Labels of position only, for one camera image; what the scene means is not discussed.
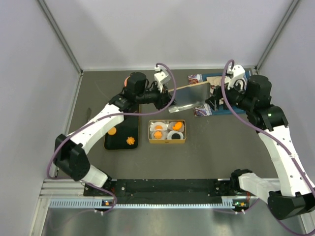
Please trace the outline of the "black round cookie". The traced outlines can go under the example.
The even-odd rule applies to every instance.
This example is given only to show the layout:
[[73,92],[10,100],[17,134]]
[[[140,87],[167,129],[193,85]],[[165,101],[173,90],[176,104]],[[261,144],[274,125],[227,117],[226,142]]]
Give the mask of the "black round cookie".
[[179,133],[173,133],[172,136],[171,136],[172,140],[177,140],[177,139],[180,139],[180,138],[181,138],[181,135]]

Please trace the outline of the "orange star flower cookie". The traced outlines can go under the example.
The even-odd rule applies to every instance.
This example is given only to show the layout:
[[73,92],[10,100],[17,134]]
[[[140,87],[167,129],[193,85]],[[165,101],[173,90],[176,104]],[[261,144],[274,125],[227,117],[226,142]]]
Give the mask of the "orange star flower cookie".
[[165,139],[165,133],[162,130],[157,130],[153,133],[153,139],[164,140]]

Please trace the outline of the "silver tin lid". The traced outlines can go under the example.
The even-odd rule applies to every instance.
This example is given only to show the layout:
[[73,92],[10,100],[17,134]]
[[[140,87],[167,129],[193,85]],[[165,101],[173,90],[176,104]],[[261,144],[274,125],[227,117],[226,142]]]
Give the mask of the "silver tin lid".
[[176,113],[205,104],[206,99],[210,97],[210,87],[208,82],[178,87],[174,104],[168,107],[169,113]]

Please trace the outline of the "silver metal tongs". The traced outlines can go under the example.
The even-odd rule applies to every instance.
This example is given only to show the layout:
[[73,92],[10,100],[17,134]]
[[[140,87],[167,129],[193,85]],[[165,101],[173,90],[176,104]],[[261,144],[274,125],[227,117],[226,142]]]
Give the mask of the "silver metal tongs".
[[89,120],[91,118],[91,114],[92,114],[92,110],[91,110],[91,108],[88,108],[87,112],[86,112],[86,122],[89,122]]

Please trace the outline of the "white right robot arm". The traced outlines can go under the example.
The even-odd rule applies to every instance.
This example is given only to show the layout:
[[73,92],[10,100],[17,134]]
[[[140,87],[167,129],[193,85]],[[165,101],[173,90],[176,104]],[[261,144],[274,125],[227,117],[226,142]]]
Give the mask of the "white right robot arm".
[[266,146],[279,183],[272,184],[248,169],[237,169],[231,174],[230,190],[237,195],[244,191],[254,194],[274,217],[284,220],[314,211],[315,185],[299,160],[283,110],[271,103],[271,88],[269,79],[261,75],[226,78],[224,85],[215,78],[206,103],[215,111],[238,108],[246,112],[243,123],[253,128]]

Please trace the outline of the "orange fish cookie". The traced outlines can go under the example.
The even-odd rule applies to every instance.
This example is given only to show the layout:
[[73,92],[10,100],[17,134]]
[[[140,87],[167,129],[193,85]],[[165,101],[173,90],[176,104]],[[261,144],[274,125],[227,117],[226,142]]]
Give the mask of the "orange fish cookie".
[[181,121],[175,122],[172,126],[173,130],[182,132],[185,129],[184,123]]

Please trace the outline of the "orange figure cookie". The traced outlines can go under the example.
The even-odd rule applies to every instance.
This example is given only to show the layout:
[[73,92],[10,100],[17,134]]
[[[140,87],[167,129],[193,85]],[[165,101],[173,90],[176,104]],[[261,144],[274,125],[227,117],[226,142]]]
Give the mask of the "orange figure cookie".
[[156,125],[155,130],[164,130],[164,127],[162,125]]

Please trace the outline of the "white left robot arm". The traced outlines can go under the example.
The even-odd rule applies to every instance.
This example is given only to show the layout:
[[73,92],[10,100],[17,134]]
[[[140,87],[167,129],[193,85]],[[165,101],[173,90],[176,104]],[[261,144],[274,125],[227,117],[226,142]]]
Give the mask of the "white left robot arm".
[[112,188],[111,177],[90,164],[89,151],[111,128],[126,117],[136,116],[134,110],[138,105],[154,104],[157,110],[170,106],[174,97],[169,94],[166,83],[172,78],[172,74],[159,70],[149,85],[145,74],[131,73],[122,91],[93,119],[68,136],[61,134],[56,138],[53,163],[72,180],[92,184],[99,194],[108,194]]

